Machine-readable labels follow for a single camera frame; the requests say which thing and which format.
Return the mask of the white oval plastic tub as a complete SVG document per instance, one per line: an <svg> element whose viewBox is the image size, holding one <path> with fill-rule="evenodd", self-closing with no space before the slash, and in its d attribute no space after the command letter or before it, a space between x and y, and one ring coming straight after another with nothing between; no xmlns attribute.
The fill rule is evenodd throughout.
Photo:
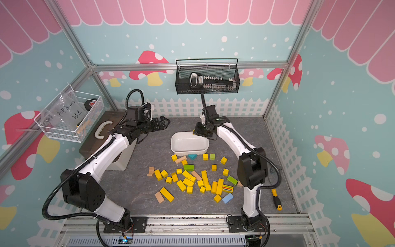
<svg viewBox="0 0 395 247"><path fill-rule="evenodd" d="M178 132L171 138L171 150L176 155L205 154L209 148L209 140L190 132Z"/></svg>

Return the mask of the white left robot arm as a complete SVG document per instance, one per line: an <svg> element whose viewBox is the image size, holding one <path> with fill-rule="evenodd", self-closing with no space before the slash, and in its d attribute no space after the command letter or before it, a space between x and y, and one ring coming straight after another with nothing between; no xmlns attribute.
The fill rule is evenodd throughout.
<svg viewBox="0 0 395 247"><path fill-rule="evenodd" d="M150 103L129 106L133 93L143 96L142 90L131 90L125 100L125 112L119 123L109 132L108 139L81 165L61 174L61 182L43 204L42 215L47 220L62 220L73 217L94 217L116 231L127 232L133 227L128 209L119 206L106 196L100 186L101 178L112 162L129 146L140 144L151 132L165 130L170 120L152 116ZM54 216L49 206L61 191L66 203L84 209L84 212Z"/></svg>

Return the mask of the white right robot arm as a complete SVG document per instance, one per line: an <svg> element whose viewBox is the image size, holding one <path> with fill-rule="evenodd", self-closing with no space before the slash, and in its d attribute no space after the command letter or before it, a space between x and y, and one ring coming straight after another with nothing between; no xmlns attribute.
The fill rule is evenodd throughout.
<svg viewBox="0 0 395 247"><path fill-rule="evenodd" d="M266 157L263 148L256 148L248 143L233 127L226 116L219 116L216 106L207 105L204 93L201 94L201 121L195 126L193 133L209 140L221 138L239 158L237 177L244 187L244 203L241 210L241 221L247 231L259 226L269 233L270 223L261 211L261 191L276 189L282 182L281 172Z"/></svg>

